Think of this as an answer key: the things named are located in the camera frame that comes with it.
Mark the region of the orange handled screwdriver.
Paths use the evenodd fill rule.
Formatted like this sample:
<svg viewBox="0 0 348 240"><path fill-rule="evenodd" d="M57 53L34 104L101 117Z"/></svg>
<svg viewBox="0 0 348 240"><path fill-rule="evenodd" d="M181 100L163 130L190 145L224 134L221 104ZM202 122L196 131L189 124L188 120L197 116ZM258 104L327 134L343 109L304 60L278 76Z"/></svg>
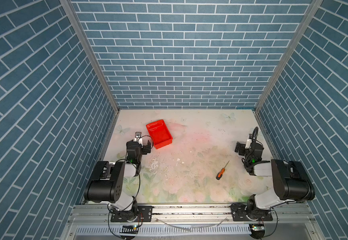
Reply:
<svg viewBox="0 0 348 240"><path fill-rule="evenodd" d="M217 174L217 176L216 176L216 179L217 179L217 180L220 180L220 179L222 178L224 172L226 171L226 167L227 167L227 165L229 164L229 162L230 162L230 161L228 161L228 162L226 163L226 165L225 165L223 168L221 168L221 170L218 172L218 174Z"/></svg>

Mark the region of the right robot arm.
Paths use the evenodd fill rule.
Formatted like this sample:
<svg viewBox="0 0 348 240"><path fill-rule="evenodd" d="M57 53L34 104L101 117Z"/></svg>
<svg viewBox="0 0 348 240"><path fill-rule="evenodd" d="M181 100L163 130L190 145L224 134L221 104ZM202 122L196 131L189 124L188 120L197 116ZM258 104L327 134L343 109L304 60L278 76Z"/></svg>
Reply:
<svg viewBox="0 0 348 240"><path fill-rule="evenodd" d="M262 159L263 145L257 142L237 142L235 152L250 176L271 178L272 187L264 193L251 195L244 213L251 219L267 216L271 209L293 202L311 201L315 198L313 184L300 162Z"/></svg>

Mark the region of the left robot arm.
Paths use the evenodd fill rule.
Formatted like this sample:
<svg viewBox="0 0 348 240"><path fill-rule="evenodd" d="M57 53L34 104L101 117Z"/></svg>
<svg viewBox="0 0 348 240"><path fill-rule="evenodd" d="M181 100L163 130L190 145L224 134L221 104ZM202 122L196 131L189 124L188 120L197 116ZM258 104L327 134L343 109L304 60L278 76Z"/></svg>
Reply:
<svg viewBox="0 0 348 240"><path fill-rule="evenodd" d="M126 156L115 163L98 161L84 190L84 199L88 202L107 203L115 214L138 213L137 197L123 190L124 178L140 178L142 156L151 153L154 142L143 145L142 137L126 143Z"/></svg>

